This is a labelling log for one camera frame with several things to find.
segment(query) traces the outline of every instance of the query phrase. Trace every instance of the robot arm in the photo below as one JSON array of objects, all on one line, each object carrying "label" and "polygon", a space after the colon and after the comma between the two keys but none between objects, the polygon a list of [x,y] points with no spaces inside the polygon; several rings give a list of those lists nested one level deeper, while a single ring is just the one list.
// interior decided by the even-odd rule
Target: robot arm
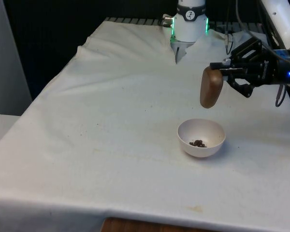
[{"label": "robot arm", "polygon": [[[224,80],[247,98],[255,87],[290,84],[290,5],[288,0],[262,0],[262,3],[279,36],[280,47],[287,49],[270,51],[261,40],[253,37],[233,50],[230,58],[222,63],[211,63],[203,73],[203,107],[215,105]],[[240,85],[237,79],[249,84]]]}]

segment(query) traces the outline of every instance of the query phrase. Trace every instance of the white bowl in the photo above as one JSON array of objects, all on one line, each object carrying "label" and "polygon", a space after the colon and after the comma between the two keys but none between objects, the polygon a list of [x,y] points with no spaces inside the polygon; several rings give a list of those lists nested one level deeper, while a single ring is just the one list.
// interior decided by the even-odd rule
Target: white bowl
[{"label": "white bowl", "polygon": [[[190,119],[178,127],[178,139],[181,148],[189,155],[205,158],[217,153],[225,139],[226,134],[218,123],[206,119]],[[207,147],[195,147],[190,142],[202,140]]]}]

